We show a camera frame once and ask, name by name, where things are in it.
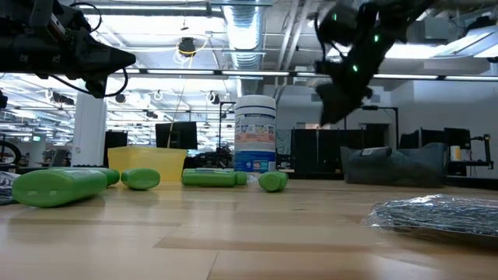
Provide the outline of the silver round ceiling duct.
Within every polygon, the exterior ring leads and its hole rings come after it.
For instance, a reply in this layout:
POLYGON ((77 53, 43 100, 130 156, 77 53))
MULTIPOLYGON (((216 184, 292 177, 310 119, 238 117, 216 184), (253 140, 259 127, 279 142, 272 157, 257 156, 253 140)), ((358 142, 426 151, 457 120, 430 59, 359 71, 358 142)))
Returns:
POLYGON ((233 67, 238 70, 261 68, 264 0, 229 0, 222 7, 226 19, 226 35, 232 51, 233 67))

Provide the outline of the black partition panels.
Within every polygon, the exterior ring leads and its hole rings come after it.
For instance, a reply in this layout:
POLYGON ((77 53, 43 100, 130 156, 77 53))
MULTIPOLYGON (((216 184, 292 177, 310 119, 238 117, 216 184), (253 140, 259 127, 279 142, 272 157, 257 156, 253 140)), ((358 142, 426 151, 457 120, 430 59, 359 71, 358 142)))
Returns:
POLYGON ((341 147, 365 149, 386 144, 386 131, 376 128, 356 130, 293 131, 291 156, 298 173, 341 173, 341 147))

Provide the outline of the white wipes canister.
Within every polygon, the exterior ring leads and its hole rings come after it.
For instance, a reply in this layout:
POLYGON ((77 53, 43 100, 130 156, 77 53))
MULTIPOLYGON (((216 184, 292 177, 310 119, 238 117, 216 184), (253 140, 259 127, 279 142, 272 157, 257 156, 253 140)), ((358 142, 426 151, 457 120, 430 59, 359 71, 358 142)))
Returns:
POLYGON ((264 95, 246 95, 235 104, 234 156, 236 171, 265 173, 276 166, 276 105, 264 95))

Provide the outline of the grey translucent plastic bin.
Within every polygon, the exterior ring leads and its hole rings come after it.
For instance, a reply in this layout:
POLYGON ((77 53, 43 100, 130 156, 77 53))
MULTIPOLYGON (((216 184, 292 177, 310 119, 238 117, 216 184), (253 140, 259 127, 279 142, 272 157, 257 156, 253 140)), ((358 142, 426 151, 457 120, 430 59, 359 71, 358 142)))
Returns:
POLYGON ((347 184, 438 188, 447 174, 448 147, 430 143, 418 149, 392 149, 385 159, 348 159, 342 154, 347 184))

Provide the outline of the yellow plastic bin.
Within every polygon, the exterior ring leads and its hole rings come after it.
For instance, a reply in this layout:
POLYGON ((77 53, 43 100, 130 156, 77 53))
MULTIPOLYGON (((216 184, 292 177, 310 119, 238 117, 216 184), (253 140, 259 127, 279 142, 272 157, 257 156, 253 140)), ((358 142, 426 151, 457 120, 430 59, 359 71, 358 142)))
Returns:
POLYGON ((179 182, 187 151, 141 146, 126 146, 107 150, 111 169, 123 172, 135 168, 156 170, 162 181, 179 182))

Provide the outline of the long ceiling light rail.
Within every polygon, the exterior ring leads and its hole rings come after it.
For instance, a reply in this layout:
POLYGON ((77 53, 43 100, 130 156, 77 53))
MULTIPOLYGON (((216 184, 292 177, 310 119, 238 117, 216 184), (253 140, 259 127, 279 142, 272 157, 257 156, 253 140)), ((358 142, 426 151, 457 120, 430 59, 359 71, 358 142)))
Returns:
MULTIPOLYGON (((295 71, 255 71, 255 70, 205 70, 205 69, 171 69, 171 68, 127 68, 129 77, 172 76, 178 78, 215 76, 235 78, 326 78, 326 75, 314 72, 295 71)), ((498 75, 419 75, 419 74, 376 74, 379 80, 436 80, 452 82, 498 82, 498 75)))

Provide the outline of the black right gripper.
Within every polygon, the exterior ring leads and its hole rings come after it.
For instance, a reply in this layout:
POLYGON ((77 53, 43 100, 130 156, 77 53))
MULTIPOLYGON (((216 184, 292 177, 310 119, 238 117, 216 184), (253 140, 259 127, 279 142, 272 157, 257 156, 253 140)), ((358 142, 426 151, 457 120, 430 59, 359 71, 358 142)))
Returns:
POLYGON ((363 104, 372 95, 369 87, 372 72, 333 72, 331 81, 315 87, 322 102, 320 125, 336 124, 363 104))

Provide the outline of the black standing monitor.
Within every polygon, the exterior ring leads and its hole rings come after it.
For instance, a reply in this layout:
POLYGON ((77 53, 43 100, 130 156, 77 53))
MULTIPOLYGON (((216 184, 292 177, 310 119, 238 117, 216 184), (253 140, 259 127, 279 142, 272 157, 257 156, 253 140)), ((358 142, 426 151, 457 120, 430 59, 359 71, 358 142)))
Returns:
POLYGON ((155 124, 155 132, 157 148, 198 148, 197 124, 193 121, 155 124))

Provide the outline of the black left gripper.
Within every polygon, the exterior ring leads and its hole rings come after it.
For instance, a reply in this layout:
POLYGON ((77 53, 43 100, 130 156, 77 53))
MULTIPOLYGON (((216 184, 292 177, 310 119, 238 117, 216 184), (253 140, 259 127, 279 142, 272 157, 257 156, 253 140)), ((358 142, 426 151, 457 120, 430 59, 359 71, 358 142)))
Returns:
POLYGON ((0 0, 0 72, 97 80, 136 62, 91 32, 81 11, 58 0, 0 0))

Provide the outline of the thin black pole stand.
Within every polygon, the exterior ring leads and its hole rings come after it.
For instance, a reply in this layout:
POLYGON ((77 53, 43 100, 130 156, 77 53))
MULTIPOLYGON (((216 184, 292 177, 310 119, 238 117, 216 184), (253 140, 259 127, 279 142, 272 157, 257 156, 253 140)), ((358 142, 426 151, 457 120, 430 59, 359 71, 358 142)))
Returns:
POLYGON ((222 148, 222 143, 221 143, 221 138, 222 138, 222 121, 224 118, 226 118, 226 114, 229 113, 235 102, 233 101, 221 101, 219 103, 219 123, 218 123, 218 145, 217 149, 222 148), (227 107, 225 110, 223 109, 223 106, 228 104, 229 107, 227 107))

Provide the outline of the black desk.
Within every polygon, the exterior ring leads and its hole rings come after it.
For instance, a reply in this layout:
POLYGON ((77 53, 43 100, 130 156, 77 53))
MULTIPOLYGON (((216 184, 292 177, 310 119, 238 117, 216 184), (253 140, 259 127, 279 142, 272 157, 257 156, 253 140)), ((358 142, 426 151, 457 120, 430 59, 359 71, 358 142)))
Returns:
POLYGON ((488 170, 494 169, 493 161, 450 161, 447 163, 447 175, 452 177, 476 177, 477 168, 486 167, 488 170))

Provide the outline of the white pillar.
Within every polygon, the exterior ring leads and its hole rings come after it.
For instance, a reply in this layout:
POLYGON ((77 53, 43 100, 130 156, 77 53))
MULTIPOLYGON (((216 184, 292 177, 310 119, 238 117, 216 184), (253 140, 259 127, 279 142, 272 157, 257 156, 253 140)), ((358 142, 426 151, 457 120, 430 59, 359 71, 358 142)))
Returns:
POLYGON ((78 93, 72 140, 72 165, 103 164, 107 104, 86 93, 78 93))

